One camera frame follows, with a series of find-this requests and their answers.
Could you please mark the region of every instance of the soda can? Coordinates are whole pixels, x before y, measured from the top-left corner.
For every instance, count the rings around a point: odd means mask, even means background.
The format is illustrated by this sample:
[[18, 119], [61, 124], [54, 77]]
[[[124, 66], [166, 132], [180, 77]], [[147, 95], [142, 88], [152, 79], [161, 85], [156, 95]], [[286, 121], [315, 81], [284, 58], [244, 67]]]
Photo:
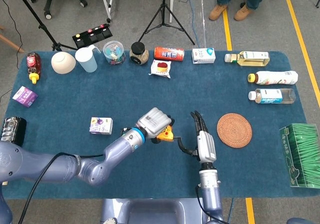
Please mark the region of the soda can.
[[155, 47], [154, 57], [158, 60], [183, 61], [185, 51], [183, 49]]

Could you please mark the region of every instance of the person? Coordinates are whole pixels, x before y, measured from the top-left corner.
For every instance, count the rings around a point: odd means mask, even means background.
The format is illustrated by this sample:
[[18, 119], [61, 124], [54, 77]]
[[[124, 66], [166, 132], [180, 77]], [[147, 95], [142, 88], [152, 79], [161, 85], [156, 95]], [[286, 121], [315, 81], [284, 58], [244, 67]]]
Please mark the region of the person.
[[[244, 20], [249, 14], [256, 10], [262, 0], [246, 0], [246, 4], [235, 14], [237, 21]], [[210, 20], [217, 20], [221, 13], [227, 8], [230, 0], [216, 0], [217, 5], [209, 15]]]

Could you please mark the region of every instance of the blue ring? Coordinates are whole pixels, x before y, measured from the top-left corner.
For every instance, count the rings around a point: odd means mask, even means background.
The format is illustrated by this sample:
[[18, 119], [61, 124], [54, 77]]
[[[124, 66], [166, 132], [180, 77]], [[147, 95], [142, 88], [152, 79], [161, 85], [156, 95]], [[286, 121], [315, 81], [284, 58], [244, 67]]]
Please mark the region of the blue ring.
[[136, 132], [138, 132], [142, 138], [142, 144], [145, 143], [146, 139], [145, 139], [145, 136], [143, 135], [143, 133], [137, 128], [132, 128], [132, 130], [135, 130]]

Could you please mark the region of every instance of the jar lid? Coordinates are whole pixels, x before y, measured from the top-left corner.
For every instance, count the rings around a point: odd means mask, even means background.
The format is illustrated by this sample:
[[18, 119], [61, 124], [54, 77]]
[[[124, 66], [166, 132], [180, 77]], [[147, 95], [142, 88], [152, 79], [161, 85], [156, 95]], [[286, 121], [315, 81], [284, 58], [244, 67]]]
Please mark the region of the jar lid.
[[134, 42], [131, 45], [132, 53], [135, 55], [142, 55], [145, 52], [145, 45], [142, 42]]

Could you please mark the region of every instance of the white bowl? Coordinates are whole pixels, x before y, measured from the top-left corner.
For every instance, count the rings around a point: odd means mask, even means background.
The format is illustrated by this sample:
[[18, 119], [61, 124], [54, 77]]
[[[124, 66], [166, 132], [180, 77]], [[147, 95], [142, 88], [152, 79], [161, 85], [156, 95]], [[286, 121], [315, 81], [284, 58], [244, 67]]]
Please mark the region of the white bowl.
[[67, 52], [57, 52], [52, 56], [51, 65], [58, 74], [66, 74], [76, 66], [75, 58]]

